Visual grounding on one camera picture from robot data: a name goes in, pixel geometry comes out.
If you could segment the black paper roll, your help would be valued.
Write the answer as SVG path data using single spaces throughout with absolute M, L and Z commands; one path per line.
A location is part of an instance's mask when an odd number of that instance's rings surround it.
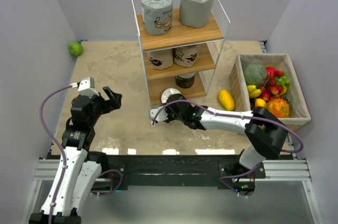
M 174 95 L 177 95 L 180 97 L 182 93 L 178 89 L 175 89 L 175 88 L 164 89 L 159 96 L 161 106 L 165 105 L 168 99 L 170 98 L 170 96 L 174 96 Z

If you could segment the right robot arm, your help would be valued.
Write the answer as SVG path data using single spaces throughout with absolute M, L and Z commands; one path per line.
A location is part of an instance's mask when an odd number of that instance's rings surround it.
M 169 96 L 163 107 L 166 123 L 178 120 L 190 129 L 218 129 L 245 135 L 250 146 L 241 152 L 234 165 L 241 178 L 251 175 L 262 161 L 278 159 L 288 134 L 288 127 L 266 108 L 221 111 L 190 102 L 182 94 Z

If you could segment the brown roll sheep logo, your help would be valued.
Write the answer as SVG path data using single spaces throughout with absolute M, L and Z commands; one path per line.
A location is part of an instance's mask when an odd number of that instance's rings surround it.
M 173 50 L 165 49 L 147 52 L 150 67 L 156 70 L 164 70 L 173 65 Z

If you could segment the grey roll cartoon print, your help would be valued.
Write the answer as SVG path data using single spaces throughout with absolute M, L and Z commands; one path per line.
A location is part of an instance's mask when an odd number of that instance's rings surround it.
M 172 27 L 173 0 L 141 0 L 142 18 L 149 35 L 163 35 Z

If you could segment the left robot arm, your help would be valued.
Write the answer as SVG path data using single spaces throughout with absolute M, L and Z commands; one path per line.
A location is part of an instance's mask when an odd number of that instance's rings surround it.
M 95 180 L 112 172 L 105 153 L 89 151 L 100 116 L 121 107 L 121 94 L 107 86 L 103 91 L 108 99 L 91 87 L 78 86 L 62 142 L 57 143 L 61 156 L 52 187 L 40 211 L 30 215 L 29 223 L 81 223 L 81 208 Z

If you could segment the grey roll white label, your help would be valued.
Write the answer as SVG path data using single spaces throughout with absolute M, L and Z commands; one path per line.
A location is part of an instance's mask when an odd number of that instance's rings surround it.
M 214 0 L 180 0 L 180 22 L 189 27 L 207 25 Z

